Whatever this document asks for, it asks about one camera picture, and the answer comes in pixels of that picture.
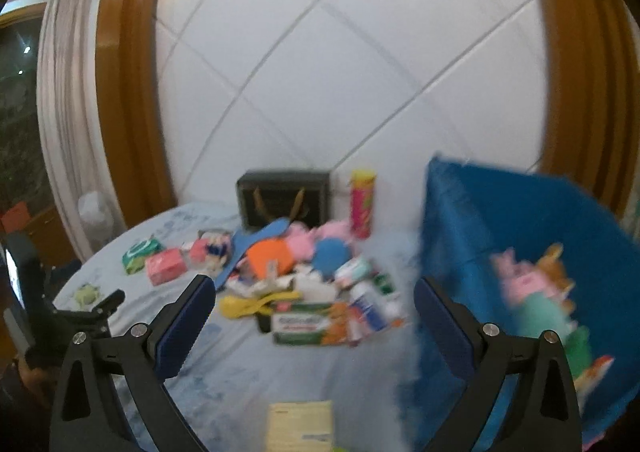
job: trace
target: blue storage bin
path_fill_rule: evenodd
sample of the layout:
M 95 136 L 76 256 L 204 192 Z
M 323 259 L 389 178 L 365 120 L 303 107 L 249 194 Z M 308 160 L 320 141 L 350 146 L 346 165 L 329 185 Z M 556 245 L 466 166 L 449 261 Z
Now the blue storage bin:
M 640 249 L 614 217 L 565 179 L 518 174 L 439 158 L 427 171 L 422 227 L 423 275 L 480 322 L 517 334 L 489 257 L 508 247 L 535 262 L 555 242 L 576 287 L 572 318 L 590 330 L 593 356 L 612 355 L 611 369 L 582 416 L 588 442 L 624 412 L 640 388 Z M 423 447 L 465 387 L 449 372 L 430 334 L 418 329 L 420 379 L 414 385 L 416 446 Z M 506 382 L 476 446 L 486 450 L 506 413 L 515 378 Z

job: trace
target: yellow toy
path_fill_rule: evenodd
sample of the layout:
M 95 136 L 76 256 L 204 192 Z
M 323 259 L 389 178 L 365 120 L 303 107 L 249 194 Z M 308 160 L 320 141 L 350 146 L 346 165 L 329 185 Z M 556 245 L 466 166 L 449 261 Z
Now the yellow toy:
M 297 291 L 281 291 L 280 293 L 271 293 L 261 299 L 242 299 L 228 295 L 224 297 L 220 303 L 220 313 L 227 318 L 241 318 L 260 313 L 261 315 L 272 315 L 273 310 L 267 306 L 270 302 L 275 301 L 298 301 L 302 298 Z

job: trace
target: pink tissue box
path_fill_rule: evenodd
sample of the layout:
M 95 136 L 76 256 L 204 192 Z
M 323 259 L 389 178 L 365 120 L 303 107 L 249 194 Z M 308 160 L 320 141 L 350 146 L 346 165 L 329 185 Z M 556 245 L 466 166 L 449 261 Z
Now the pink tissue box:
M 146 275 L 154 286 L 172 281 L 187 271 L 187 264 L 178 248 L 147 257 L 145 266 Z
M 194 263 L 204 263 L 207 255 L 209 255 L 207 245 L 209 245 L 208 239 L 196 239 L 193 242 L 193 246 L 191 246 L 191 250 L 189 250 L 189 258 Z

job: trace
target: table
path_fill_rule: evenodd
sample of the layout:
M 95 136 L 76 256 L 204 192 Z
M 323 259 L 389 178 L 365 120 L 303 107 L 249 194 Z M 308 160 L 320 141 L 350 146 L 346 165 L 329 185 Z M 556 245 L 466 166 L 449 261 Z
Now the table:
M 178 298 L 197 272 L 154 287 L 144 271 L 126 275 L 122 254 L 154 235 L 168 247 L 192 241 L 199 229 L 240 226 L 238 213 L 216 203 L 191 203 L 149 219 L 105 246 L 76 273 L 55 300 L 78 309 L 73 292 L 84 283 L 103 295 L 125 291 L 125 302 L 110 318 L 113 335 L 136 322 L 151 322 L 161 307 Z M 374 234 L 362 245 L 401 289 L 412 307 L 418 270 L 418 234 Z M 254 318 L 227 320 L 215 308 L 180 373 L 165 382 L 174 402 L 211 452 L 264 449 L 270 403 L 332 400 L 336 444 L 350 452 L 410 450 L 407 405 L 417 362 L 411 324 L 376 335 L 357 348 L 276 346 L 258 332 Z M 131 400 L 126 382 L 116 382 L 129 423 L 144 450 L 156 450 Z

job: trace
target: pink plush toy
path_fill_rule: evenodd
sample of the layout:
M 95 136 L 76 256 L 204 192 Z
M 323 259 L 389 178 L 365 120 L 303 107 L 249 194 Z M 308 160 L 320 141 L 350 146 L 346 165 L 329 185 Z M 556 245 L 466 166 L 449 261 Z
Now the pink plush toy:
M 560 292 L 546 273 L 529 261 L 517 263 L 513 248 L 492 255 L 491 261 L 500 278 L 502 295 L 511 307 L 520 305 L 532 293 L 541 291 L 548 299 L 557 299 Z
M 316 233 L 316 239 L 336 238 L 341 239 L 348 245 L 353 243 L 353 235 L 351 234 L 351 224 L 349 220 L 328 221 L 320 228 L 311 230 Z
M 353 235 L 349 221 L 328 221 L 311 230 L 304 223 L 294 221 L 284 234 L 284 240 L 297 262 L 311 261 L 316 253 L 316 241 L 328 238 L 340 239 L 351 246 Z
M 294 221 L 289 225 L 284 240 L 296 262 L 309 262 L 314 258 L 316 239 L 304 223 Z

